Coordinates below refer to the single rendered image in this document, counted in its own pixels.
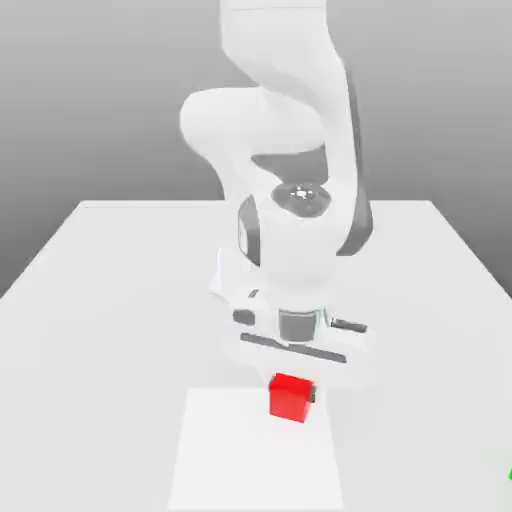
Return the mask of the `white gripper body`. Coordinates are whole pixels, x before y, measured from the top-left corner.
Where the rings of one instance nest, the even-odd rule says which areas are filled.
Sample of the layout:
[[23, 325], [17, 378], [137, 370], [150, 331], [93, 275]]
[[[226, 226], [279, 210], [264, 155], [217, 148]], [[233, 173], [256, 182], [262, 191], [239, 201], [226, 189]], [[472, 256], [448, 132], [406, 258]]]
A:
[[226, 357], [256, 368], [317, 385], [366, 385], [371, 381], [371, 335], [327, 328], [309, 344], [284, 345], [245, 328], [226, 331]]

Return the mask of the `small red cube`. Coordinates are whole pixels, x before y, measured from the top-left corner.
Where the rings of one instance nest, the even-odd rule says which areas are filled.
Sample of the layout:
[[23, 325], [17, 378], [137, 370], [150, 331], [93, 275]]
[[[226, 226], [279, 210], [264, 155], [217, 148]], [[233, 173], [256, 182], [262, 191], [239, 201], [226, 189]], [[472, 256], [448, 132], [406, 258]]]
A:
[[304, 423], [312, 405], [308, 402], [312, 383], [307, 379], [276, 373], [268, 385], [270, 414]]

